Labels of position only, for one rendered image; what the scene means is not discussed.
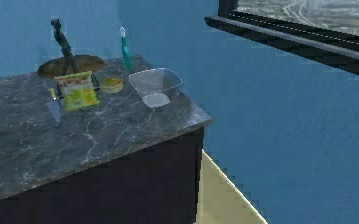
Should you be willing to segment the clear glass bowl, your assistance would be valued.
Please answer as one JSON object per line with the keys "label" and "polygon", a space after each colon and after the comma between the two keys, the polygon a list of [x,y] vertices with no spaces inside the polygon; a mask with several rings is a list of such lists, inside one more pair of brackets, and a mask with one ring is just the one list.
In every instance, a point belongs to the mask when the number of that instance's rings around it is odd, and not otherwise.
{"label": "clear glass bowl", "polygon": [[147,107],[157,108],[171,102],[183,80],[172,70],[155,68],[131,74],[129,83]]}

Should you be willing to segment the teal spray bottle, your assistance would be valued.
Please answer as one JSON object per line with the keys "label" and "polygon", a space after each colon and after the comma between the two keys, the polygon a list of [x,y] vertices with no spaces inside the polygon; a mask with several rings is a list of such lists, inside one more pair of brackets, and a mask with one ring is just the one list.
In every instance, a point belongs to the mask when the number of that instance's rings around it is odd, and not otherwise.
{"label": "teal spray bottle", "polygon": [[127,44],[126,30],[124,27],[120,28],[120,37],[121,37],[121,50],[122,50],[123,65],[128,71],[131,71],[133,68],[133,63],[132,63],[130,49]]}

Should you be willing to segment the black cabinet with marble top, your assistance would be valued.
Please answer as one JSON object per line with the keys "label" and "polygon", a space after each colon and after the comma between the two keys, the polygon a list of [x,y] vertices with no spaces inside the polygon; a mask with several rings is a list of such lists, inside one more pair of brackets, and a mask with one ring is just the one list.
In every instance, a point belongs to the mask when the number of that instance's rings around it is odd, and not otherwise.
{"label": "black cabinet with marble top", "polygon": [[208,114],[175,89],[150,108],[126,84],[55,120],[51,85],[0,78],[0,224],[195,224]]}

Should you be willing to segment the yellow green food packet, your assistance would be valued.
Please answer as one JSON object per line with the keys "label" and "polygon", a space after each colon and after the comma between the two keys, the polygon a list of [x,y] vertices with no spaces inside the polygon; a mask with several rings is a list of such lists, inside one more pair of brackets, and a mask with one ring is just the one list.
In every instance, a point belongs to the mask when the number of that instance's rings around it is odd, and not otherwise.
{"label": "yellow green food packet", "polygon": [[63,94],[67,111],[100,103],[97,99],[91,76],[92,72],[86,71],[54,78]]}

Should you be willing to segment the brown round sink basin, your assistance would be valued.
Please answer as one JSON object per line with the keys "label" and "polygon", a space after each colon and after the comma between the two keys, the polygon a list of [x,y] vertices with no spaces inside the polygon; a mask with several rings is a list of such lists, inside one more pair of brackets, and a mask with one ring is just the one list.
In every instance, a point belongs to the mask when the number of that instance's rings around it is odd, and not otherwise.
{"label": "brown round sink basin", "polygon": [[[74,61],[77,67],[77,72],[86,72],[102,69],[105,66],[105,62],[98,56],[92,55],[75,55]],[[69,65],[66,71],[63,71],[65,65],[65,59],[59,57],[56,59],[49,60],[43,63],[37,70],[37,75],[46,78],[53,79],[54,77],[63,75],[63,74],[74,74],[72,66]]]}

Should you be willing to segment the dark grey faucet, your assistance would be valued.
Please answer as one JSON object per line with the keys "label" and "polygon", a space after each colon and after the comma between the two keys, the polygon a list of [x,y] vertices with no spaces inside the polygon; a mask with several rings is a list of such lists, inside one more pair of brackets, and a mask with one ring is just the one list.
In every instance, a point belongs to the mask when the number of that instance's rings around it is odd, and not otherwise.
{"label": "dark grey faucet", "polygon": [[66,75],[67,68],[69,66],[72,67],[72,70],[73,70],[74,73],[77,73],[78,68],[76,66],[74,56],[73,56],[73,54],[71,52],[71,46],[69,45],[67,38],[65,37],[65,35],[61,31],[60,19],[59,18],[52,19],[50,24],[54,28],[54,38],[57,41],[57,43],[59,44],[59,46],[61,47],[61,52],[62,52],[62,54],[64,56],[64,59],[65,59],[62,74]]}

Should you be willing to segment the black framed window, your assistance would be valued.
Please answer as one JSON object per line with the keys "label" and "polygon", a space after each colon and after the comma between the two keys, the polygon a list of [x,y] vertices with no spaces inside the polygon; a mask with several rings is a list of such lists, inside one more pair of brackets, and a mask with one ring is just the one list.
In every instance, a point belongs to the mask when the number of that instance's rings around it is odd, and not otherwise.
{"label": "black framed window", "polygon": [[205,23],[359,75],[359,0],[219,0]]}

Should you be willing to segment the black handled utensil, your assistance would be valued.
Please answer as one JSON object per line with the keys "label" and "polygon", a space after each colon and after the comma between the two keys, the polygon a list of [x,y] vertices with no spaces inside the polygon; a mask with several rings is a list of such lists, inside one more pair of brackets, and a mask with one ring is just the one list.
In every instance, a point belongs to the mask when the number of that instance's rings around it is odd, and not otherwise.
{"label": "black handled utensil", "polygon": [[92,83],[93,83],[94,90],[95,90],[95,91],[100,90],[100,83],[99,83],[99,81],[97,80],[97,78],[96,78],[96,76],[95,76],[94,73],[91,74],[91,80],[92,80]]}

